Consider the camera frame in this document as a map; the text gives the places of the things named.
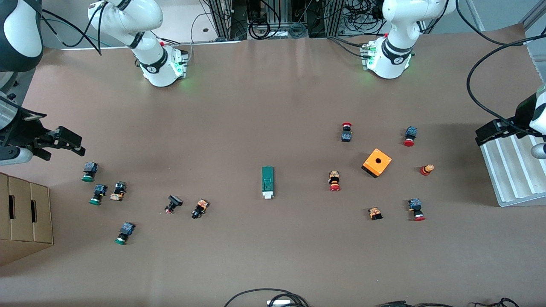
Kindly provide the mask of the green load switch white lever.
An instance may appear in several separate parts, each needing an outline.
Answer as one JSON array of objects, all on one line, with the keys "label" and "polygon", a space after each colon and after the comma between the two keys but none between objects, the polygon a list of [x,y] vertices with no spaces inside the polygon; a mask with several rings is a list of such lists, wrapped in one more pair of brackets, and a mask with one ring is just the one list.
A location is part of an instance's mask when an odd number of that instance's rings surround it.
[{"label": "green load switch white lever", "polygon": [[273,166],[262,167],[262,197],[271,200],[274,197],[274,168]]}]

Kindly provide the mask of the grey ribbed plastic tray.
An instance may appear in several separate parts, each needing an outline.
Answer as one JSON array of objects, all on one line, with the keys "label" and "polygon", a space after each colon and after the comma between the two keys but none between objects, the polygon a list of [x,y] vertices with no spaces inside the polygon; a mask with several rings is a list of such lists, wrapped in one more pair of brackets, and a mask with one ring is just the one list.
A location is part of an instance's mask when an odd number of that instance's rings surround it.
[{"label": "grey ribbed plastic tray", "polygon": [[480,146],[500,207],[546,206],[546,159],[530,149],[543,138],[515,135]]}]

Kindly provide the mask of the black button orange contact block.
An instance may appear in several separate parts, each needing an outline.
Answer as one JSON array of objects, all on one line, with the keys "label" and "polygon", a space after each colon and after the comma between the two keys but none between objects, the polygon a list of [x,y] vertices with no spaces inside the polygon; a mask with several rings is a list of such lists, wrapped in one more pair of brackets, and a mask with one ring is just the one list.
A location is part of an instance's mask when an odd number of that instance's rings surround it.
[{"label": "black button orange contact block", "polygon": [[127,190],[127,183],[123,181],[118,181],[117,183],[115,183],[114,191],[109,196],[109,199],[114,201],[119,201],[119,202],[123,201],[126,190]]}]

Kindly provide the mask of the brown cardboard box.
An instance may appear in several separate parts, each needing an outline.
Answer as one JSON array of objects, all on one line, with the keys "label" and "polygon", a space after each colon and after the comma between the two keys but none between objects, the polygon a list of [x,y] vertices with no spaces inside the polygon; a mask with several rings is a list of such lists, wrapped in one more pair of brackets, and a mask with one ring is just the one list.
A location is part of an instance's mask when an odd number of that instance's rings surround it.
[{"label": "brown cardboard box", "polygon": [[0,173],[0,267],[51,246],[49,187]]}]

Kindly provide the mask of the grey aluminium profile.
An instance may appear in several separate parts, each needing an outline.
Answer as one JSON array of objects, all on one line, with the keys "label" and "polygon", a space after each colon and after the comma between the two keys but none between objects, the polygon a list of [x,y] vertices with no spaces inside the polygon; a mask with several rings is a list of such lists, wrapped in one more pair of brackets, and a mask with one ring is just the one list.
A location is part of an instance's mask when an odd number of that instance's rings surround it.
[{"label": "grey aluminium profile", "polygon": [[544,14],[546,14],[546,0],[539,0],[520,20],[524,30],[529,30]]}]

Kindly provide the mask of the black square pushbutton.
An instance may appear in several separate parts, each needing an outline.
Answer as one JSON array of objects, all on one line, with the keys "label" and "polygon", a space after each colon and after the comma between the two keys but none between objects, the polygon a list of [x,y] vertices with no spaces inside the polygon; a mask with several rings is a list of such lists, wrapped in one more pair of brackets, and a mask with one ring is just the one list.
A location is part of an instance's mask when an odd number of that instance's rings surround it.
[{"label": "black square pushbutton", "polygon": [[164,209],[167,214],[174,213],[175,209],[178,206],[181,206],[183,204],[183,200],[180,200],[179,197],[174,196],[174,195],[170,195],[168,197],[168,200],[169,200],[169,204]]}]

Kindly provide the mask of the black selector orange contact block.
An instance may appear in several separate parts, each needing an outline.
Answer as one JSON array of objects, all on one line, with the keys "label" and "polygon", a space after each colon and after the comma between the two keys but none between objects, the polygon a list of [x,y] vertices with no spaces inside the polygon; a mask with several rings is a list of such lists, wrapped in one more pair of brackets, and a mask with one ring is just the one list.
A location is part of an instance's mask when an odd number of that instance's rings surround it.
[{"label": "black selector orange contact block", "polygon": [[209,203],[208,201],[204,200],[204,199],[200,199],[198,202],[197,202],[197,206],[196,208],[193,210],[192,212],[192,218],[193,219],[196,219],[196,218],[201,218],[201,216],[203,214],[205,214],[207,208],[209,207]]}]

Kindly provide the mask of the white board with hole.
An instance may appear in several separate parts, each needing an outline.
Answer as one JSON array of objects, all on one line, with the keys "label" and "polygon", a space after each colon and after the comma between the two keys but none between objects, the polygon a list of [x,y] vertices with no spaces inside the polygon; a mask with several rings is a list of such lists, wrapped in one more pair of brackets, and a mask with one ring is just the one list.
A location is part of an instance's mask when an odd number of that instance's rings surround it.
[{"label": "white board with hole", "polygon": [[[97,34],[97,30],[90,26],[87,31],[89,39],[82,38],[74,27],[64,20],[81,29],[86,29],[89,21],[87,10],[90,4],[99,0],[43,0],[46,10],[56,16],[44,14],[47,21],[57,32],[54,35],[42,22],[44,44],[55,49],[92,49],[92,43],[97,39],[101,47],[122,47],[123,43],[106,34]],[[163,23],[154,33],[161,38],[178,43],[214,41],[218,38],[218,31],[213,22],[209,5],[212,0],[156,0],[163,12]]]}]

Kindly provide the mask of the aluminium equipment rack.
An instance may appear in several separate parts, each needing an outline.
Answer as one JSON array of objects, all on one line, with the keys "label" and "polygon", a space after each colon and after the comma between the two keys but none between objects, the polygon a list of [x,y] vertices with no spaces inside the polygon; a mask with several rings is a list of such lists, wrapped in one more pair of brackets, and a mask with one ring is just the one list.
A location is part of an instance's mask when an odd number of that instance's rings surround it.
[{"label": "aluminium equipment rack", "polygon": [[219,41],[380,35],[383,0],[212,0]]}]

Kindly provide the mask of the brown paper table cover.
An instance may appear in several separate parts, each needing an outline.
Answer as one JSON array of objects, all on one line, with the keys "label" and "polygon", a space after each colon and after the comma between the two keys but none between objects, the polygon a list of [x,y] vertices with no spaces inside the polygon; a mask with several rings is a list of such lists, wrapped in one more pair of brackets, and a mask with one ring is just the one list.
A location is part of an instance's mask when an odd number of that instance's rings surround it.
[{"label": "brown paper table cover", "polygon": [[[0,267],[0,307],[210,307],[252,288],[316,307],[546,306],[546,207],[500,208],[474,140],[491,116],[465,82],[493,48],[473,33],[425,35],[408,70],[382,80],[327,40],[197,45],[188,77],[164,89],[127,49],[47,50],[24,105],[87,152],[0,167],[49,186],[54,235]],[[361,169],[375,148],[392,158],[377,178]],[[82,181],[87,162],[94,182]],[[423,176],[424,165],[435,169]],[[118,181],[120,202],[109,199]],[[97,184],[108,186],[99,206]],[[183,204],[167,214],[170,195]],[[210,205],[193,219],[201,198]],[[125,222],[136,227],[119,245]]]}]

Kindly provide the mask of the orange button enclosure box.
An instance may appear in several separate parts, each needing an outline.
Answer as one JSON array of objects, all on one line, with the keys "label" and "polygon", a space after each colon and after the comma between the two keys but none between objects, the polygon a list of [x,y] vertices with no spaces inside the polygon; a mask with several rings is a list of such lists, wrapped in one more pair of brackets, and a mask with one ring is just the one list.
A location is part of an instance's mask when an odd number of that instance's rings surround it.
[{"label": "orange button enclosure box", "polygon": [[392,158],[386,155],[383,151],[375,148],[363,162],[361,169],[368,173],[371,177],[380,177],[392,162]]}]

